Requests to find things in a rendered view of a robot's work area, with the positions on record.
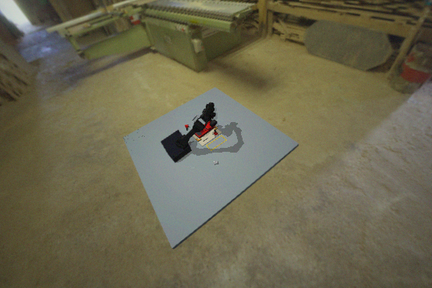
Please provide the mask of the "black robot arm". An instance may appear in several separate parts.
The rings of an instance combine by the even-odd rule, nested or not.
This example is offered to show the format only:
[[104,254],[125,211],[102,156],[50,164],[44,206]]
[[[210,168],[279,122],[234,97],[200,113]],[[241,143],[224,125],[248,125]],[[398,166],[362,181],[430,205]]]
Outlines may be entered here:
[[207,126],[207,121],[209,119],[209,116],[211,115],[212,119],[214,119],[214,117],[216,116],[216,113],[214,113],[214,103],[209,103],[206,105],[206,108],[203,110],[204,115],[200,118],[203,118],[206,122],[205,125],[202,124],[200,121],[198,121],[200,118],[198,118],[194,125],[193,128],[186,134],[183,135],[182,137],[179,137],[175,144],[178,148],[182,147],[184,148],[187,144],[189,139],[196,133],[196,132],[200,132],[202,130],[205,129],[205,127]]

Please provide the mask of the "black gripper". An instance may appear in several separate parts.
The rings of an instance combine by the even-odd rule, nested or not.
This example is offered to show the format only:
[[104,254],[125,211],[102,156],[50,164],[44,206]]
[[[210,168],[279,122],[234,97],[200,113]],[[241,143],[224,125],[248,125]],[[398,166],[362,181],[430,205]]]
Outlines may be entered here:
[[[201,114],[200,115],[200,117],[202,117],[204,115],[204,113],[203,114]],[[211,127],[214,127],[218,122],[216,121],[216,120],[211,120],[211,115],[209,116],[209,119],[208,119],[208,121],[210,121],[210,126]]]

